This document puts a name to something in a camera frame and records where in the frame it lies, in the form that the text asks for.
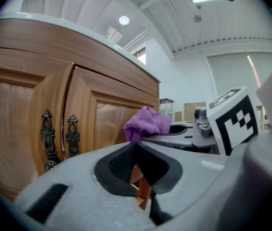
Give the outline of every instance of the wooden cabinet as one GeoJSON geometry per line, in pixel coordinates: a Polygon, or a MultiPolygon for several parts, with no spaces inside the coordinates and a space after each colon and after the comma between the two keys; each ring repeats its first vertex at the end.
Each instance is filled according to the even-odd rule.
{"type": "Polygon", "coordinates": [[[13,199],[45,173],[47,110],[47,147],[63,161],[68,132],[77,128],[80,153],[125,142],[123,125],[144,105],[158,110],[158,81],[109,47],[60,26],[1,20],[0,193],[13,199]]]}

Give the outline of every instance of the window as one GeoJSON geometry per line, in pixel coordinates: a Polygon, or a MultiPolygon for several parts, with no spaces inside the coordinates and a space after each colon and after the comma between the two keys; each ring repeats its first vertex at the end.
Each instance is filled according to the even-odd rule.
{"type": "Polygon", "coordinates": [[[146,48],[137,51],[134,56],[141,61],[143,64],[146,64],[146,48]]]}

